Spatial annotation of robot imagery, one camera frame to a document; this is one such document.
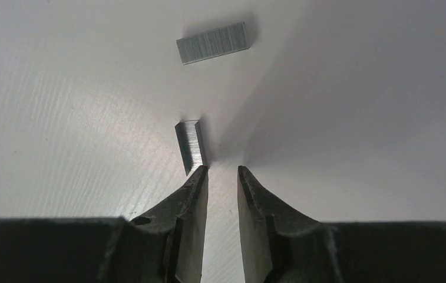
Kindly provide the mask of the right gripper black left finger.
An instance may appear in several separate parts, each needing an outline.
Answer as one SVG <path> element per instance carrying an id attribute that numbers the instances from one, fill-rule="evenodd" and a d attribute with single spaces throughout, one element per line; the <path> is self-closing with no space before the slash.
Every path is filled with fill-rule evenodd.
<path id="1" fill-rule="evenodd" d="M 208 168 L 140 216 L 0 218 L 0 282 L 200 282 Z"/>

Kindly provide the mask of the silver staple strip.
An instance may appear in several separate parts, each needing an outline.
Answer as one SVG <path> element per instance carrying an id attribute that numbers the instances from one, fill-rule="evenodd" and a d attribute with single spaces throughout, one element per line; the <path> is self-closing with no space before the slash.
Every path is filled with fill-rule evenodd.
<path id="1" fill-rule="evenodd" d="M 245 22 L 212 29 L 176 41 L 181 63 L 188 65 L 250 48 Z"/>
<path id="2" fill-rule="evenodd" d="M 200 121 L 181 121 L 174 128 L 186 176 L 199 166 L 208 166 Z"/>

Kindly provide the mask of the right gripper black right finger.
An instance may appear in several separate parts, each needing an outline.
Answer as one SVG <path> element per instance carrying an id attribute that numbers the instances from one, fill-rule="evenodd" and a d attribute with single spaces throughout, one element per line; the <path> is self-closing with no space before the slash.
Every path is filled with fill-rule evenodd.
<path id="1" fill-rule="evenodd" d="M 446 222 L 320 222 L 237 170 L 246 282 L 446 282 Z"/>

